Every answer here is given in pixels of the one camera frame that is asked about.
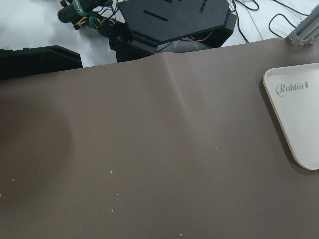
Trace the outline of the aluminium frame post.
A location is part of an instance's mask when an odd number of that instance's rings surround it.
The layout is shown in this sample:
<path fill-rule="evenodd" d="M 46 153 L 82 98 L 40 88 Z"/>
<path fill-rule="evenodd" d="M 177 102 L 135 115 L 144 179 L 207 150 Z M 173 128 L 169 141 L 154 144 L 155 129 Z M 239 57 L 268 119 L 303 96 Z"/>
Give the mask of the aluminium frame post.
<path fill-rule="evenodd" d="M 287 37 L 293 47 L 312 45 L 319 40 L 319 5 Z"/>

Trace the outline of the black thermos bottle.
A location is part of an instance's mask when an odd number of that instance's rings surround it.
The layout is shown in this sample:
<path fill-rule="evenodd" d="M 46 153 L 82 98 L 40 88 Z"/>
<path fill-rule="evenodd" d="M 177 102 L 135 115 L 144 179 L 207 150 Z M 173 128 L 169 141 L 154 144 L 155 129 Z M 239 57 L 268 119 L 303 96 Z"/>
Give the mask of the black thermos bottle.
<path fill-rule="evenodd" d="M 82 68 L 79 53 L 58 45 L 0 50 L 0 79 Z"/>

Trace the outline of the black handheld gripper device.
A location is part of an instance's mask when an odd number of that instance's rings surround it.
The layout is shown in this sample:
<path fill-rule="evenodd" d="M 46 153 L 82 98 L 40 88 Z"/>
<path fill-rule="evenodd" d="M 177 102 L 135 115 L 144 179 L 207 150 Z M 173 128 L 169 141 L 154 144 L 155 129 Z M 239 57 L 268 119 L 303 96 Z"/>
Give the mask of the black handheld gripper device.
<path fill-rule="evenodd" d="M 118 4 L 112 0 L 61 0 L 57 17 L 62 23 L 71 23 L 75 30 L 95 29 L 104 37 L 111 37 L 116 24 Z"/>

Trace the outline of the black hexagonal stand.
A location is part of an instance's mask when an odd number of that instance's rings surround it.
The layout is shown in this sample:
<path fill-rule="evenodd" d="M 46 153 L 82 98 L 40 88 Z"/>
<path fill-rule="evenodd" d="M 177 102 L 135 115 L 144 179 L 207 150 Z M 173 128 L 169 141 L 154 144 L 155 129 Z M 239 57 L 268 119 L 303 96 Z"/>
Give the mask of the black hexagonal stand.
<path fill-rule="evenodd" d="M 154 55 L 158 46 L 185 38 L 216 48 L 233 33 L 237 16 L 225 0 L 125 0 L 124 22 L 109 39 L 118 62 Z"/>

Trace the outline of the cream rabbit tray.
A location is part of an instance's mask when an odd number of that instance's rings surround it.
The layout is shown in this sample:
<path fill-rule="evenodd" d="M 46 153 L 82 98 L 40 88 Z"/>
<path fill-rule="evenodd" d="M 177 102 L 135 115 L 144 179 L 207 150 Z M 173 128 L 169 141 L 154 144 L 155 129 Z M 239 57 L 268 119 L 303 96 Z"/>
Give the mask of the cream rabbit tray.
<path fill-rule="evenodd" d="M 318 63 L 269 69 L 263 85 L 295 162 L 318 170 Z"/>

